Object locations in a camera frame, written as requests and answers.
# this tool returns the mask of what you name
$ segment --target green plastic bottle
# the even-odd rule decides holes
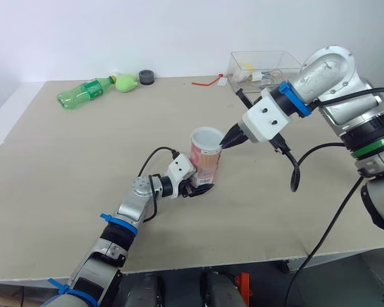
[[[58,94],[57,99],[65,109],[74,109],[78,105],[102,95],[115,81],[114,75],[108,78],[95,78],[72,90]]]

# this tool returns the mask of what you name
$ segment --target yellow-green toy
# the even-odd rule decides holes
[[[126,93],[137,87],[138,82],[136,82],[136,80],[136,75],[122,74],[116,77],[115,87],[118,91]]]

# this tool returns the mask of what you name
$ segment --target red and white cup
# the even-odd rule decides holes
[[[196,168],[192,176],[192,185],[215,184],[218,177],[220,141],[223,134],[212,127],[200,127],[192,131],[190,160]]]

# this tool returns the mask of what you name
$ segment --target white wall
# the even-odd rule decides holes
[[[384,0],[0,0],[0,70],[22,82],[217,74],[231,51],[330,44],[384,86]]]

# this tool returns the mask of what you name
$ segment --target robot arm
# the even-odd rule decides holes
[[[49,280],[59,288],[59,295],[43,306],[111,306],[122,279],[119,267],[127,259],[128,250],[144,222],[150,204],[160,197],[176,198],[179,193],[184,196],[196,195],[188,180],[194,172],[189,159],[179,154],[163,177],[135,179],[130,193],[121,201],[114,214],[101,214],[108,224],[77,266],[67,285]]]
[[[338,46],[325,47],[311,55],[288,82],[273,90],[264,88],[258,102],[228,131],[221,145],[228,148],[247,139],[269,141],[288,155],[290,149],[279,132],[293,113],[304,118],[318,107],[356,159],[359,174],[375,177],[362,187],[362,200],[374,224],[384,229],[384,100],[372,93],[356,93],[369,89],[356,72],[352,53]],[[237,95],[247,99],[239,91]]]

